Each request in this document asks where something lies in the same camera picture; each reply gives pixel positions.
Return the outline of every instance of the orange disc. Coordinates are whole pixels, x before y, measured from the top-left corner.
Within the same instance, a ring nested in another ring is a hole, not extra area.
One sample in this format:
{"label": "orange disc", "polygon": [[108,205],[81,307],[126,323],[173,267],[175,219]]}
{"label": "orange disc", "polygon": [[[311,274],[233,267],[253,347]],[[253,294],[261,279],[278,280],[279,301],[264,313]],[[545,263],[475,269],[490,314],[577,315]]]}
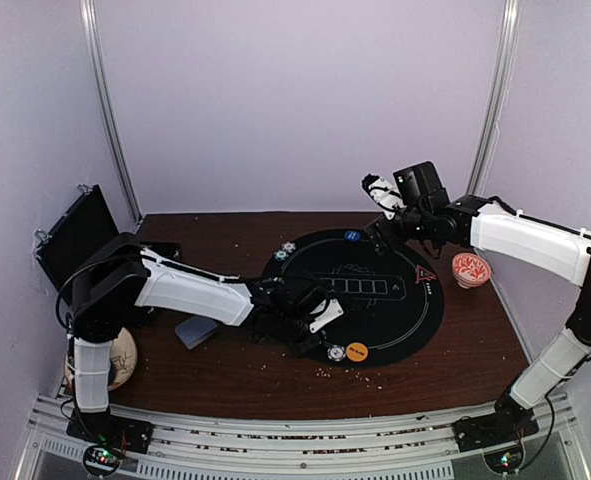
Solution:
{"label": "orange disc", "polygon": [[368,347],[359,342],[351,343],[346,347],[346,356],[353,362],[363,362],[368,357]]}

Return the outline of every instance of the red triangle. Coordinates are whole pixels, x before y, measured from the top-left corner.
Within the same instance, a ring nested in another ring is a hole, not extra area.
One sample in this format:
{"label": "red triangle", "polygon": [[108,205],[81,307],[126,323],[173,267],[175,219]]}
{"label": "red triangle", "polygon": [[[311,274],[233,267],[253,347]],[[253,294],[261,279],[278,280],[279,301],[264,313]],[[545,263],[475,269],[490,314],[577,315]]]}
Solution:
{"label": "red triangle", "polygon": [[415,283],[425,282],[425,281],[430,282],[431,280],[435,280],[437,278],[437,275],[435,275],[430,270],[426,270],[421,265],[417,265],[416,271],[417,271],[417,281]]}

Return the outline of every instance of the wooden bowl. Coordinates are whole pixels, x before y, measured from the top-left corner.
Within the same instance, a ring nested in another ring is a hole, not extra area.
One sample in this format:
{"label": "wooden bowl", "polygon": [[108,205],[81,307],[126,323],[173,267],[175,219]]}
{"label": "wooden bowl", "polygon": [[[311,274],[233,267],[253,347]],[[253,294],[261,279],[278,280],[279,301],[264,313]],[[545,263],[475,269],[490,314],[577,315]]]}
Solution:
{"label": "wooden bowl", "polygon": [[[135,371],[135,365],[137,365],[137,346],[135,345],[135,339],[131,332],[122,328],[117,338],[113,341],[111,347],[111,362],[115,366],[115,380],[108,387],[108,390],[115,390],[117,387],[124,385],[133,372]],[[68,382],[68,386],[71,386],[73,374],[68,367],[68,360],[64,360],[64,376]]]}
{"label": "wooden bowl", "polygon": [[476,288],[491,278],[491,266],[473,253],[460,253],[453,257],[453,276],[462,288]]}

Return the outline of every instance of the white wall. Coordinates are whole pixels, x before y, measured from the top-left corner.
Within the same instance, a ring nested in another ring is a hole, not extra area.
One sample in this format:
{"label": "white wall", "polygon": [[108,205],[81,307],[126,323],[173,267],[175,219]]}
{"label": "white wall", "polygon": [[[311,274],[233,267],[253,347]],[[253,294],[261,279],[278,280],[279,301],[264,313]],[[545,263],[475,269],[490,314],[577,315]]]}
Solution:
{"label": "white wall", "polygon": [[142,210],[369,210],[426,159],[464,193],[502,0],[97,2]]}
{"label": "white wall", "polygon": [[[591,228],[591,2],[525,2],[508,102],[485,195]],[[508,306],[537,355],[579,291],[551,274],[491,257]],[[591,363],[569,383],[591,449]]]}
{"label": "white wall", "polygon": [[118,225],[133,227],[95,99],[78,2],[0,2],[0,479],[37,393],[62,373],[65,337],[33,232],[80,182],[100,183]]}

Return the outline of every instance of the wooden table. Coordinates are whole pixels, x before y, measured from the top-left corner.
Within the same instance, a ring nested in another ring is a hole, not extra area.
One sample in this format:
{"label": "wooden table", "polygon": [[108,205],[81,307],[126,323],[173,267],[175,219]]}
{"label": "wooden table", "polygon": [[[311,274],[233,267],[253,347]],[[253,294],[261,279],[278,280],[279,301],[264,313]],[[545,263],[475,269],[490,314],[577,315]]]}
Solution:
{"label": "wooden table", "polygon": [[[372,213],[149,215],[139,235],[180,242],[187,264],[257,276],[289,239],[328,228],[361,228],[374,218]],[[246,330],[225,326],[189,351],[174,332],[187,315],[163,311],[149,330],[133,332],[137,368],[111,393],[111,401],[171,413],[312,420],[495,400],[527,361],[490,283],[473,290],[455,283],[450,262],[459,251],[446,247],[440,260],[431,261],[444,289],[444,321],[431,342],[406,360],[371,369],[331,367],[293,358],[276,341],[253,345]]]}

